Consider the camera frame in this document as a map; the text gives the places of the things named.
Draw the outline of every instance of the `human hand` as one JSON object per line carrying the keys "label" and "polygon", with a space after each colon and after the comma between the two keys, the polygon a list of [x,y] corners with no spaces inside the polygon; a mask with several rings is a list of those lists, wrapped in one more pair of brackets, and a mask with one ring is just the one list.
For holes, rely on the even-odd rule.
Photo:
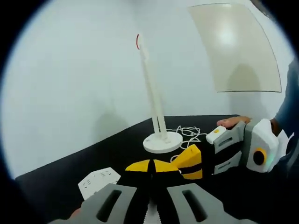
{"label": "human hand", "polygon": [[235,126],[236,124],[239,123],[239,121],[244,121],[245,124],[248,124],[250,122],[250,118],[249,117],[245,117],[245,116],[239,116],[239,117],[232,117],[232,118],[228,118],[228,119],[224,119],[224,120],[219,120],[217,122],[217,126],[224,126],[226,128],[230,128]]}

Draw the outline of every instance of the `gray gripper finger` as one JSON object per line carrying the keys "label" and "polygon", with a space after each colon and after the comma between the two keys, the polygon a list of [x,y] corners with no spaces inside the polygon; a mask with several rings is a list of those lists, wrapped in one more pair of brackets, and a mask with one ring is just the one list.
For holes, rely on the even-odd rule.
{"label": "gray gripper finger", "polygon": [[84,201],[76,216],[51,224],[123,224],[136,190],[110,183]]}
{"label": "gray gripper finger", "polygon": [[244,139],[245,123],[240,121],[232,130],[226,130],[214,141],[215,154]]}
{"label": "gray gripper finger", "polygon": [[195,183],[167,188],[180,224],[240,224],[254,222],[238,220],[223,209],[217,198],[207,193]]}

